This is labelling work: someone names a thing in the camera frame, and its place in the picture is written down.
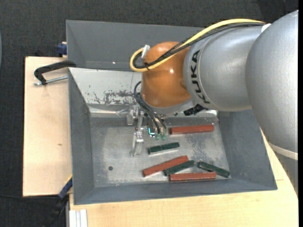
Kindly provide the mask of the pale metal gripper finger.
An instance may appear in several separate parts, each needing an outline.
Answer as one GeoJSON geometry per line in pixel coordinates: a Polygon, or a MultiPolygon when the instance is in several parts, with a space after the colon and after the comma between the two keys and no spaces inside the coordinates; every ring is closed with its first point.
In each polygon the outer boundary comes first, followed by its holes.
{"type": "Polygon", "coordinates": [[[139,119],[140,116],[141,116],[141,107],[139,105],[131,106],[126,116],[127,125],[132,125],[135,119],[139,119]]]}
{"type": "Polygon", "coordinates": [[[143,133],[137,131],[134,133],[132,149],[130,151],[130,156],[134,157],[142,153],[142,148],[144,144],[143,133]]]}

